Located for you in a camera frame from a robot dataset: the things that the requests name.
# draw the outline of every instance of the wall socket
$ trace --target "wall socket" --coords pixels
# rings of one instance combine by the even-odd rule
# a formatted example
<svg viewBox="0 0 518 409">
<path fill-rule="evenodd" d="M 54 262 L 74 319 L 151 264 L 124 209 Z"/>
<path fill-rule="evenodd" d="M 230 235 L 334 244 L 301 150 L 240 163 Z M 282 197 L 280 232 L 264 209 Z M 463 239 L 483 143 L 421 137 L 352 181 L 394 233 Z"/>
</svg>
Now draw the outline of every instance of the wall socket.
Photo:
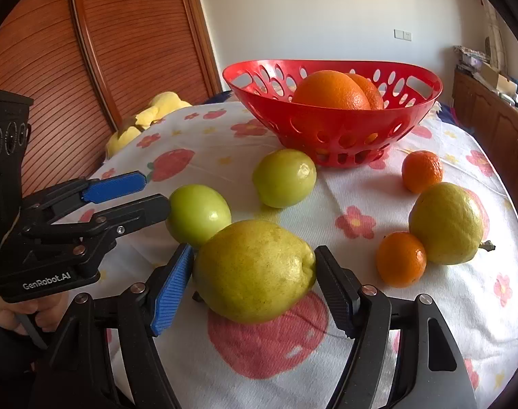
<svg viewBox="0 0 518 409">
<path fill-rule="evenodd" d="M 412 32 L 406 32 L 404 30 L 394 29 L 395 38 L 399 40 L 412 41 Z"/>
</svg>

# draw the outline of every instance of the red flower print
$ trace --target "red flower print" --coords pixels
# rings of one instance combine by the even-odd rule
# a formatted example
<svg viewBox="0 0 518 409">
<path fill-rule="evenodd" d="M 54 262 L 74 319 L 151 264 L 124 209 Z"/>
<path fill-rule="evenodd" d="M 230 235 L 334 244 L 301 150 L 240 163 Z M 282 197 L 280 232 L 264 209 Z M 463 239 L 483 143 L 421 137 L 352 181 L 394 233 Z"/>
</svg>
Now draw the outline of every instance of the red flower print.
<svg viewBox="0 0 518 409">
<path fill-rule="evenodd" d="M 335 220 L 335 226 L 344 231 L 344 235 L 354 239 L 363 236 L 368 240 L 374 238 L 372 228 L 376 226 L 373 217 L 362 215 L 356 206 L 350 206 L 346 209 L 346 213 Z"/>
<path fill-rule="evenodd" d="M 110 178 L 113 175 L 115 175 L 115 169 L 111 168 L 110 170 L 106 170 L 102 176 L 100 177 L 100 180 L 105 180 L 106 178 Z"/>
<path fill-rule="evenodd" d="M 160 140 L 160 134 L 154 133 L 153 135 L 147 135 L 146 137 L 143 137 L 139 143 L 136 145 L 138 148 L 148 148 L 151 146 L 156 140 Z"/>
<path fill-rule="evenodd" d="M 213 120 L 214 118 L 219 118 L 221 115 L 226 113 L 227 111 L 225 109 L 211 110 L 207 114 L 204 114 L 202 118 L 204 120 Z"/>
<path fill-rule="evenodd" d="M 513 290 L 509 287 L 509 276 L 498 274 L 494 283 L 494 294 L 500 298 L 501 307 L 505 307 L 509 298 L 513 296 Z"/>
<path fill-rule="evenodd" d="M 400 330 L 397 331 L 397 335 L 395 335 L 394 343 L 392 345 L 392 348 L 395 353 L 399 352 L 399 340 L 401 340 L 401 331 Z"/>
<path fill-rule="evenodd" d="M 81 218 L 79 218 L 79 223 L 88 223 L 94 215 L 94 212 L 94 209 L 85 210 L 81 215 Z"/>
<path fill-rule="evenodd" d="M 463 363 L 465 364 L 465 368 L 467 369 L 467 374 L 469 375 L 469 379 L 471 380 L 471 385 L 473 386 L 473 389 L 476 390 L 479 386 L 479 374 L 477 374 L 473 370 L 473 363 L 471 362 L 471 359 L 465 358 L 463 360 Z"/>
<path fill-rule="evenodd" d="M 488 236 L 488 233 L 490 232 L 490 218 L 488 217 L 488 214 L 486 213 L 486 209 L 483 206 L 482 201 L 480 200 L 479 196 L 475 194 L 475 192 L 470 191 L 469 189 L 465 189 L 467 193 L 471 196 L 471 198 L 475 201 L 476 205 L 479 207 L 480 210 L 480 217 L 483 220 L 483 240 L 486 240 L 486 237 Z"/>
<path fill-rule="evenodd" d="M 191 162 L 194 151 L 188 149 L 174 149 L 159 155 L 155 161 L 147 164 L 151 169 L 147 175 L 149 181 L 164 181 L 179 174 Z"/>
<path fill-rule="evenodd" d="M 240 375 L 264 380 L 301 364 L 320 345 L 327 307 L 309 292 L 282 316 L 261 324 L 239 324 L 208 311 L 208 336 L 219 355 Z"/>
<path fill-rule="evenodd" d="M 466 155 L 467 161 L 472 165 L 477 166 L 485 177 L 491 177 L 494 174 L 490 163 L 486 157 L 478 150 L 472 150 L 471 155 Z"/>
<path fill-rule="evenodd" d="M 267 130 L 268 129 L 263 126 L 263 123 L 255 118 L 247 123 L 238 123 L 231 126 L 231 131 L 235 131 L 234 136 L 238 138 L 250 135 L 265 135 Z"/>
<path fill-rule="evenodd" d="M 411 133 L 413 133 L 414 135 L 418 135 L 419 137 L 427 138 L 427 139 L 430 139 L 431 137 L 433 137 L 433 134 L 427 127 L 420 126 L 420 125 L 415 126 L 414 129 L 411 130 Z"/>
<path fill-rule="evenodd" d="M 385 160 L 387 160 L 389 157 L 388 149 L 385 149 L 383 151 L 383 154 L 380 156 L 379 159 L 371 161 L 369 163 L 369 167 L 376 170 L 384 170 L 386 169 L 386 163 Z"/>
</svg>

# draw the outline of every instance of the large orange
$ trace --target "large orange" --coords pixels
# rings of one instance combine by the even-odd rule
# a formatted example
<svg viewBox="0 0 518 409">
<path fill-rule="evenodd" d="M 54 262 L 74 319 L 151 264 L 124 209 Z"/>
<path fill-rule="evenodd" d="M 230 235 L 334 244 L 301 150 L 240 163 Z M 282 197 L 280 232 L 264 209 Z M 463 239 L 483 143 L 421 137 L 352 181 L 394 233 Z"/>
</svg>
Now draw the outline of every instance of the large orange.
<svg viewBox="0 0 518 409">
<path fill-rule="evenodd" d="M 391 233 L 378 247 L 376 268 L 387 285 L 410 286 L 426 269 L 426 250 L 420 240 L 411 233 Z"/>
<path fill-rule="evenodd" d="M 337 71 L 317 71 L 308 75 L 297 86 L 293 103 L 337 109 L 371 108 L 358 84 Z"/>
<path fill-rule="evenodd" d="M 346 75 L 350 77 L 353 81 L 355 81 L 361 88 L 361 90 L 369 100 L 371 109 L 379 110 L 384 108 L 384 100 L 382 99 L 382 95 L 380 95 L 380 92 L 378 91 L 374 83 L 356 73 L 347 73 Z"/>
<path fill-rule="evenodd" d="M 428 187 L 443 181 L 443 165 L 433 152 L 417 150 L 405 157 L 401 175 L 409 191 L 421 194 Z"/>
</svg>

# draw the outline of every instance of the basket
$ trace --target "basket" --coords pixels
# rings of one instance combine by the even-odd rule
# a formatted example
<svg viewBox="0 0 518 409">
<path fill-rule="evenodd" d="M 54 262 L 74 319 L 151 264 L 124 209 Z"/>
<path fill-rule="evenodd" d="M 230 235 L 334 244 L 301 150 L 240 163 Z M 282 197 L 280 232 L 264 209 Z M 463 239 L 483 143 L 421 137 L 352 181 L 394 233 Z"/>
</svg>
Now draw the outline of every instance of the basket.
<svg viewBox="0 0 518 409">
<path fill-rule="evenodd" d="M 378 87 L 385 110 L 346 110 L 291 103 L 309 73 L 356 72 Z M 389 61 L 256 60 L 232 64 L 223 77 L 238 99 L 282 145 L 317 165 L 354 167 L 382 157 L 433 106 L 443 90 L 427 69 Z"/>
</svg>

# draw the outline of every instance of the tablecloth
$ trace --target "tablecloth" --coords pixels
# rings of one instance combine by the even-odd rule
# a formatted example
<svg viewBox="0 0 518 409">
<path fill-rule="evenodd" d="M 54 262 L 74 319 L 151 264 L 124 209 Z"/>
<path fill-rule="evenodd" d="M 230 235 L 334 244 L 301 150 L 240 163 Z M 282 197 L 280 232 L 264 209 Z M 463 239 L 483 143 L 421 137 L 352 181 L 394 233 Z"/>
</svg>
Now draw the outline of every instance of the tablecloth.
<svg viewBox="0 0 518 409">
<path fill-rule="evenodd" d="M 143 192 L 99 206 L 88 205 L 64 221 L 88 221 L 98 210 L 162 193 L 184 184 L 219 191 L 233 221 L 268 219 L 312 247 L 328 245 L 337 261 L 363 284 L 392 297 L 431 295 L 463 354 L 480 409 L 501 392 L 518 367 L 518 218 L 499 176 L 475 140 L 432 111 L 382 158 L 354 169 L 318 168 L 312 194 L 296 206 L 262 206 L 251 174 L 263 156 L 281 147 L 277 138 L 239 102 L 178 110 L 142 133 L 93 177 L 133 170 L 148 178 Z M 416 195 L 401 181 L 405 156 L 418 149 L 443 161 L 444 180 L 470 191 L 485 223 L 484 238 L 497 248 L 479 250 L 459 266 L 430 263 L 405 289 L 386 286 L 374 264 L 384 236 L 407 229 Z M 177 247 L 163 223 L 119 238 L 100 266 L 94 297 L 119 294 L 165 264 Z M 191 299 L 186 289 L 173 325 L 155 340 L 165 372 L 183 408 L 322 408 L 334 390 L 352 340 L 336 329 L 317 284 L 292 310 L 262 325 L 231 323 Z M 398 332 L 390 333 L 373 407 L 385 404 L 393 376 Z M 131 396 L 116 331 L 109 335 L 118 386 Z"/>
</svg>

